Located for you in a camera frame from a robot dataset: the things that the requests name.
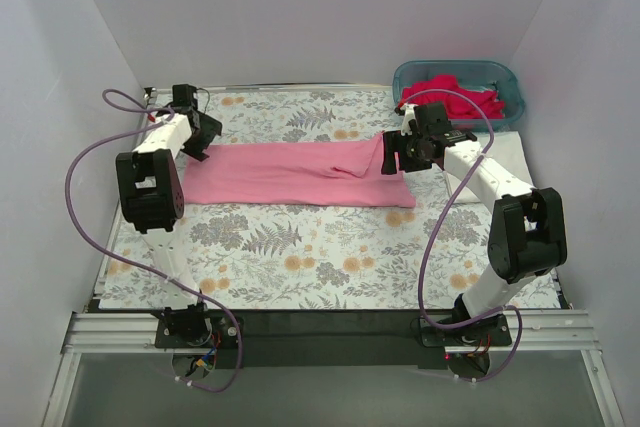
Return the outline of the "pink t shirt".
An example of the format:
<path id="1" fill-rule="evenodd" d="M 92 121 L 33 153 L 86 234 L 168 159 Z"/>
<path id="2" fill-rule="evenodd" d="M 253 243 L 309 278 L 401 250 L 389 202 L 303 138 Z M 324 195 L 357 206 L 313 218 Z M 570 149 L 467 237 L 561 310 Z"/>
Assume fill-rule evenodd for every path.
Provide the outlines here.
<path id="1" fill-rule="evenodd" d="M 360 141 L 214 145 L 207 153 L 187 163 L 188 203 L 416 206 L 400 173 L 381 173 L 380 133 Z"/>

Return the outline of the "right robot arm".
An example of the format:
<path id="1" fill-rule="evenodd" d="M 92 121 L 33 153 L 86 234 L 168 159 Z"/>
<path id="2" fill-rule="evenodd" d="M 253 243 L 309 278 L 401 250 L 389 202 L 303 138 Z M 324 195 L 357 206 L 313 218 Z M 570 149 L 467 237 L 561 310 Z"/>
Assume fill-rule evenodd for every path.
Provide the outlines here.
<path id="1" fill-rule="evenodd" d="M 501 314 L 528 283 L 565 263 L 567 243 L 562 198 L 538 189 L 490 157 L 490 143 L 455 128 L 443 103 L 404 104 L 402 126 L 383 135 L 384 175 L 438 166 L 459 179 L 491 215 L 489 265 L 455 301 L 446 322 L 427 318 L 436 329 L 456 331 Z"/>

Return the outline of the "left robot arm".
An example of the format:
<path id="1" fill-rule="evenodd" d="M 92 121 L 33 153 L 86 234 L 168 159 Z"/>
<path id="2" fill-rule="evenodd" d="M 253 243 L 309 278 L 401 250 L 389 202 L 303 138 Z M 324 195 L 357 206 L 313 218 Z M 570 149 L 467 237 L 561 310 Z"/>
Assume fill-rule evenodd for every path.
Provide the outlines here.
<path id="1" fill-rule="evenodd" d="M 162 333 L 193 347 L 210 339 L 212 327 L 182 247 L 185 197 L 175 160 L 183 153 L 205 161 L 206 149 L 222 133 L 222 123 L 199 107 L 199 91 L 190 84 L 174 85 L 169 104 L 152 116 L 156 128 L 115 161 L 124 219 L 142 235 L 165 283 L 164 304 L 156 315 Z"/>

